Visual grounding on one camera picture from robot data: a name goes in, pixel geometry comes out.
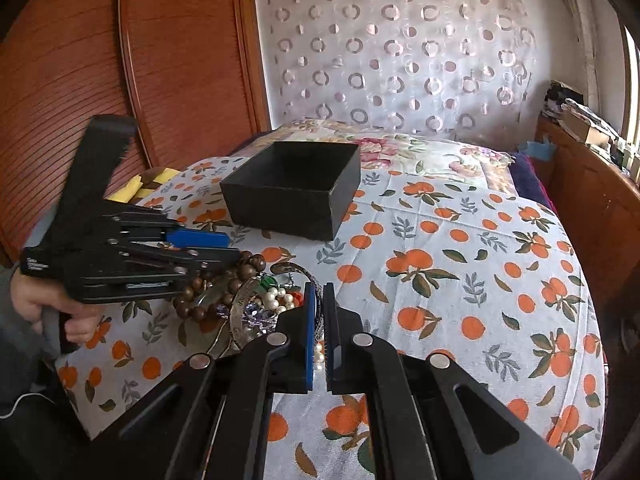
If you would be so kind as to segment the person's left hand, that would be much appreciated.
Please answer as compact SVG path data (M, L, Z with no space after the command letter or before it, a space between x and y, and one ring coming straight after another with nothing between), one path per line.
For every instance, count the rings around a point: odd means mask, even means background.
M16 270L11 278L10 296L15 312L40 334L45 308L68 314L70 318L64 324L63 333L73 344L84 344L91 339L104 312L104 307L98 304L81 304L73 300L58 282L25 276L20 270Z

